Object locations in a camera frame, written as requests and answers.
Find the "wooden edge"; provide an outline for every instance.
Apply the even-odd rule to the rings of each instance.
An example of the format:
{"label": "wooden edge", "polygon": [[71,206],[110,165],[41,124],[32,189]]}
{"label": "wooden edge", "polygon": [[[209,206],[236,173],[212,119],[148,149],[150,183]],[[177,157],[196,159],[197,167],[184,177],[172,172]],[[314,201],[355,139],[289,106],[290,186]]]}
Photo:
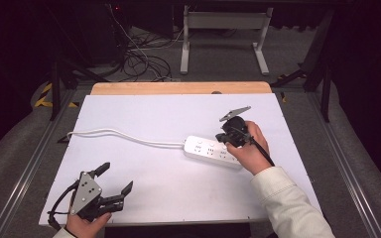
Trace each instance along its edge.
{"label": "wooden edge", "polygon": [[98,82],[91,95],[152,95],[152,94],[244,94],[272,93],[264,81],[224,82]]}

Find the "hand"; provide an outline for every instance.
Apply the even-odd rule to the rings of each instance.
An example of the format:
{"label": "hand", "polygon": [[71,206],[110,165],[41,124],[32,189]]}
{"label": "hand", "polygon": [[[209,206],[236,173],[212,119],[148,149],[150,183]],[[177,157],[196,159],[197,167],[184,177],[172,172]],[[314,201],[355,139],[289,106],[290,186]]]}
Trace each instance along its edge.
{"label": "hand", "polygon": [[78,238],[94,238],[98,231],[103,228],[110,219],[111,213],[105,213],[89,222],[86,219],[81,219],[78,215],[68,215],[66,229]]}
{"label": "hand", "polygon": [[[259,126],[252,121],[246,121],[246,126],[250,135],[253,136],[253,139],[269,154],[268,143]],[[230,143],[226,143],[225,145],[227,146],[227,151],[237,158],[240,164],[254,176],[271,167],[271,164],[265,159],[261,152],[259,152],[255,145],[246,143],[241,148],[235,148]]]}

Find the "power strip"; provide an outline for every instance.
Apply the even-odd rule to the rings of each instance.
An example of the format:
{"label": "power strip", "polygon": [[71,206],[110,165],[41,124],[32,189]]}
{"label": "power strip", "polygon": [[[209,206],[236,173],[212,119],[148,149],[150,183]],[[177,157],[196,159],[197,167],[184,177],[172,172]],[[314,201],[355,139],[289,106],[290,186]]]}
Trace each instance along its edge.
{"label": "power strip", "polygon": [[188,136],[185,141],[185,155],[218,165],[241,169],[242,166],[230,153],[227,147],[217,141],[207,140],[201,137]]}

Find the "white board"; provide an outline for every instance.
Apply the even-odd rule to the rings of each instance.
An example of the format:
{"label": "white board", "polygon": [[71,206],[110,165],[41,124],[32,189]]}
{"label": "white board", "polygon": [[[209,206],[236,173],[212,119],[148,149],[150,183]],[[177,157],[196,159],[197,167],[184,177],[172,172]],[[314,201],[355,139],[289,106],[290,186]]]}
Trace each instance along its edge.
{"label": "white board", "polygon": [[[305,191],[312,205],[318,200],[275,94],[210,95],[92,95],[87,96],[74,131],[111,128],[150,141],[182,142],[194,135],[215,140],[222,133],[218,120],[229,110],[251,106],[240,116],[255,121],[263,131],[271,158]],[[131,180],[132,192],[124,210],[108,225],[245,222],[267,219],[250,186],[252,175],[185,157],[181,149],[160,149],[137,144],[113,134],[73,135],[40,217],[79,177],[105,162],[110,169],[96,182],[102,196],[112,196]],[[58,211],[67,211],[68,199]],[[65,215],[57,221],[65,224]]]}

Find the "white sleeve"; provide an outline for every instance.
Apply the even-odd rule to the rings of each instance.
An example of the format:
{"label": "white sleeve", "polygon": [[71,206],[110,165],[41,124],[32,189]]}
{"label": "white sleeve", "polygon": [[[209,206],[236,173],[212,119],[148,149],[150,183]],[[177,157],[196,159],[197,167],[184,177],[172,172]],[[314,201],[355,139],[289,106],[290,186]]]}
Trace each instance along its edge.
{"label": "white sleeve", "polygon": [[322,214],[282,168],[264,170],[251,183],[278,237],[334,237]]}
{"label": "white sleeve", "polygon": [[58,231],[58,233],[54,236],[54,238],[75,238],[69,232],[67,232],[64,228]]}

